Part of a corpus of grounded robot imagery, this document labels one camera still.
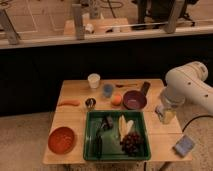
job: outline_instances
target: dark green tray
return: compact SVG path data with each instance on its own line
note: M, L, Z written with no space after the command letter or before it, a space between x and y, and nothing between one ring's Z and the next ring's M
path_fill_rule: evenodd
M102 156L100 159L98 159L93 150L94 139L103 116L108 114L113 118L113 129L102 133ZM121 149L118 130L118 119L121 115L125 116L126 121L134 121L134 125L131 131L137 131L144 139L144 142L140 147L140 152L137 156L130 157ZM143 113L133 110L93 110L88 112L85 128L83 157L87 161L149 160L151 154Z

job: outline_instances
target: red grapes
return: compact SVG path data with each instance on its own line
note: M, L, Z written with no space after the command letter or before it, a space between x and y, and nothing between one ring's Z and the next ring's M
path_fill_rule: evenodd
M130 132L120 144L122 145L122 151L125 151L129 156L136 156L142 143L143 140L139 133Z

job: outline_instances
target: white cup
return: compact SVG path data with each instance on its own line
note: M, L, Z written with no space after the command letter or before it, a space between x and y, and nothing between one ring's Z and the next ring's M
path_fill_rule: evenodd
M88 76L87 80L89 82L90 88L98 88L100 84L100 75L96 73L92 73Z
M112 32L113 33L120 33L121 32L121 27L120 26L114 26L114 27L112 27Z

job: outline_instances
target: carrot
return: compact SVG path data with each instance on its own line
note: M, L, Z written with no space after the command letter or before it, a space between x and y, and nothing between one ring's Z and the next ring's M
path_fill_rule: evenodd
M79 106L80 102L78 100L64 100L59 102L57 106L64 106L64 105Z

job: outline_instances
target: concrete floor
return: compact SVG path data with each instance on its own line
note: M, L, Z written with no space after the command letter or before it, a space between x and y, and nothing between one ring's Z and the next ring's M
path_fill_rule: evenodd
M12 0L6 11L22 39L62 36L66 20L72 18L71 4L73 1ZM122 8L114 9L116 17L126 17L130 24L137 24L136 5L131 3L131 0L119 1L124 5ZM189 5L187 12L193 20L197 21L197 25L213 25L212 8L212 0L199 0L196 5ZM85 14L88 13L89 9L83 8L82 11ZM104 18L112 18L110 9L101 8L101 12ZM191 24L185 20L180 20L180 22L178 27L190 26Z
M187 102L178 111L183 127L191 118L208 114L204 109ZM63 171L59 165L44 165L42 159L54 113L0 117L1 171ZM185 134L193 139L195 148L190 162L173 163L168 171L213 170L213 119L194 121ZM162 163L148 163L148 171L157 171ZM73 171L141 171L143 163L73 165Z

